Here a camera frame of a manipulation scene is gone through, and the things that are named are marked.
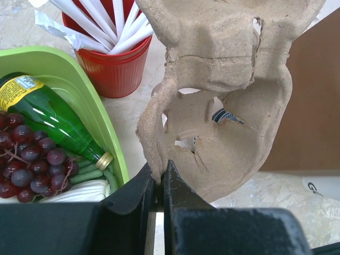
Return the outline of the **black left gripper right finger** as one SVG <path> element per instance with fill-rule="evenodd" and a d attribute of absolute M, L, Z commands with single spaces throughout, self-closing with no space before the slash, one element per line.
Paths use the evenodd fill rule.
<path fill-rule="evenodd" d="M 165 253 L 194 254 L 204 243 L 198 214 L 213 207 L 181 178 L 172 160 L 163 174 L 163 190 Z"/>

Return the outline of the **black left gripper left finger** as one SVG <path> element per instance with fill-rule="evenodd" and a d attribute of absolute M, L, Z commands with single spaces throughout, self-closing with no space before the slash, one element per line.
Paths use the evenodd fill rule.
<path fill-rule="evenodd" d="M 155 181 L 145 164 L 138 174 L 103 201 L 100 254 L 153 254 Z"/>

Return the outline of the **cardboard cup carrier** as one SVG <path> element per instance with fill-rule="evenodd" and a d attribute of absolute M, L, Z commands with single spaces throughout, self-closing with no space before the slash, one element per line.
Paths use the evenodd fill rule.
<path fill-rule="evenodd" d="M 324 1 L 137 1 L 166 48 L 165 74 L 136 134 L 152 177 L 169 160 L 207 202 L 266 161 L 292 94 L 294 39 Z M 211 118 L 224 108 L 244 124 Z"/>

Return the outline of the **brown paper bag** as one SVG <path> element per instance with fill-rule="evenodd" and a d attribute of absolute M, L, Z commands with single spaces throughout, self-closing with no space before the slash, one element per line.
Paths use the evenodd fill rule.
<path fill-rule="evenodd" d="M 339 9 L 294 40 L 293 91 L 262 172 L 339 175 Z"/>

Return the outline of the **white paper cup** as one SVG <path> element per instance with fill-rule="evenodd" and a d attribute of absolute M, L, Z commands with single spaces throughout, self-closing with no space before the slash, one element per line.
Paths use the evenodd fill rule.
<path fill-rule="evenodd" d="M 315 195 L 340 200 L 339 176 L 303 176 L 302 185 Z"/>

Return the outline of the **black coffee lid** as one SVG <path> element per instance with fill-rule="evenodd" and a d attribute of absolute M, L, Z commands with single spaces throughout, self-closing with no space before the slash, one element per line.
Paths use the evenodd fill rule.
<path fill-rule="evenodd" d="M 226 111 L 224 108 L 221 108 L 217 112 L 215 112 L 211 119 L 215 121 L 216 123 L 219 123 L 221 120 L 227 119 L 227 120 L 238 122 L 240 124 L 244 124 L 243 121 L 239 120 L 236 116 Z"/>

